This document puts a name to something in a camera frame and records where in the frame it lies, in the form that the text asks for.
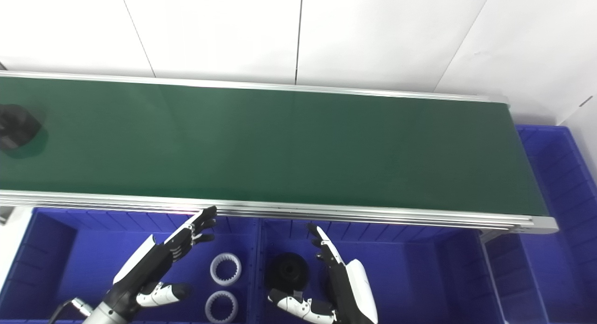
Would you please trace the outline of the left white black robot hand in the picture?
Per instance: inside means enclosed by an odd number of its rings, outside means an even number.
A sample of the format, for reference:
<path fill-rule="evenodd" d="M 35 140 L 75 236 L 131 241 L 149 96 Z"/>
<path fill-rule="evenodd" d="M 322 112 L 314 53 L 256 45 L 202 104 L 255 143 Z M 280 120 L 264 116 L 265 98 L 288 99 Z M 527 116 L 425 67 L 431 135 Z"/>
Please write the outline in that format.
<path fill-rule="evenodd" d="M 174 263 L 202 242 L 215 239 L 203 230 L 216 225 L 217 207 L 207 207 L 186 220 L 162 243 L 150 235 L 128 258 L 113 279 L 113 286 L 88 317 L 94 324 L 128 324 L 143 308 L 177 303 L 190 296 L 187 283 L 166 283 L 162 278 Z"/>

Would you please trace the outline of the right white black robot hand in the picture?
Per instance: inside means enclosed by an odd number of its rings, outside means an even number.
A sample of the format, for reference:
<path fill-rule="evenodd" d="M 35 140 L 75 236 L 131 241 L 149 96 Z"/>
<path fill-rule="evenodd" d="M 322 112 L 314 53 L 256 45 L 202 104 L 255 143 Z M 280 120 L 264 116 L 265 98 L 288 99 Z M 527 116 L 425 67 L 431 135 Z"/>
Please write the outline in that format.
<path fill-rule="evenodd" d="M 328 235 L 313 222 L 307 224 L 314 236 L 312 243 L 320 249 L 316 258 L 322 261 L 330 278 L 335 303 L 299 296 L 272 288 L 267 299 L 279 309 L 311 324 L 377 324 L 378 313 L 371 286 L 360 260 L 345 263 Z"/>

